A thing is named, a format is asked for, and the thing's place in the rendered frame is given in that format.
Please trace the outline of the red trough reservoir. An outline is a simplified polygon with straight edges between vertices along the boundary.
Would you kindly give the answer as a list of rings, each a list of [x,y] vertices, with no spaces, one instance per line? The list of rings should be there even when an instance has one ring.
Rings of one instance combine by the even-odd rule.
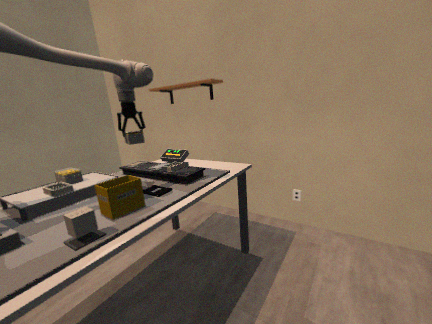
[[[165,172],[176,171],[176,170],[181,169],[183,167],[184,167],[184,162],[172,162],[170,164],[162,166],[162,170]]]

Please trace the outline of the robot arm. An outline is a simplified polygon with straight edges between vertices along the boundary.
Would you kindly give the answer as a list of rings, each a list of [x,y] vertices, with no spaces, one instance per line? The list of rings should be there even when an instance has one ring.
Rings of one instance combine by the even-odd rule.
[[[135,101],[134,88],[153,80],[153,71],[145,63],[114,61],[51,47],[37,42],[0,23],[0,52],[21,55],[58,64],[111,72],[119,102]]]

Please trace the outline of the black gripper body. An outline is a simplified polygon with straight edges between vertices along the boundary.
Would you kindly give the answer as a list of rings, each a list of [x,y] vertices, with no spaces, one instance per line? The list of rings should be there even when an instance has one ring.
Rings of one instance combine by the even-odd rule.
[[[137,110],[136,110],[134,102],[122,102],[121,103],[121,108],[122,108],[122,114],[125,117],[126,117],[127,112],[129,113],[128,119],[129,118],[134,118],[133,115],[131,114],[131,112],[133,112],[135,114],[135,116],[137,114]]]

